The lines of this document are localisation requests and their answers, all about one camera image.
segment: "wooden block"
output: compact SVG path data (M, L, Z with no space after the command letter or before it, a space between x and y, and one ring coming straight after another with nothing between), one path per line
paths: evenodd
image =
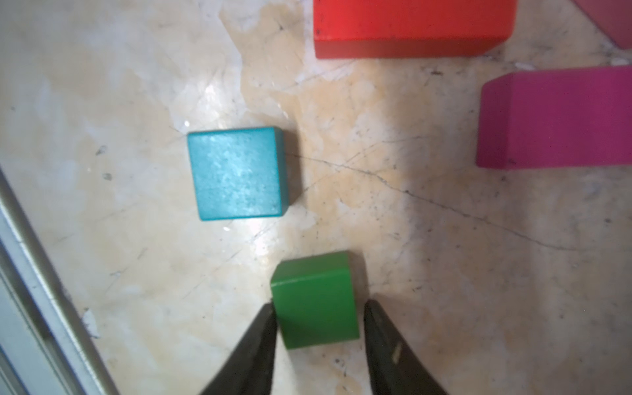
M270 286L288 349L360 337L346 252L281 262Z
M476 56L509 38L516 0L314 0L316 57Z
M632 164L632 66L508 74L483 86L477 165Z
M200 219L280 217L288 208L283 131L199 131L187 136Z
M619 47L632 49L632 0L575 2Z

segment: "marble surface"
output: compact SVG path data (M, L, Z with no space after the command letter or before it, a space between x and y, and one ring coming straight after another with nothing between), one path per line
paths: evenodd
M349 250L455 394L629 394L632 168L474 166L481 86L627 64L569 0L487 56L317 61L310 1L0 0L0 164L121 394L196 394L284 258ZM188 131L290 131L293 204L198 220ZM274 394L370 394L361 341Z

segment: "magenta block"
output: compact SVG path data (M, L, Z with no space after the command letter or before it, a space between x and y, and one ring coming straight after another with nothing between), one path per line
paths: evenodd
M632 66L525 71L483 86L478 166L621 164L632 164Z
M619 47L632 48L632 0L575 2Z

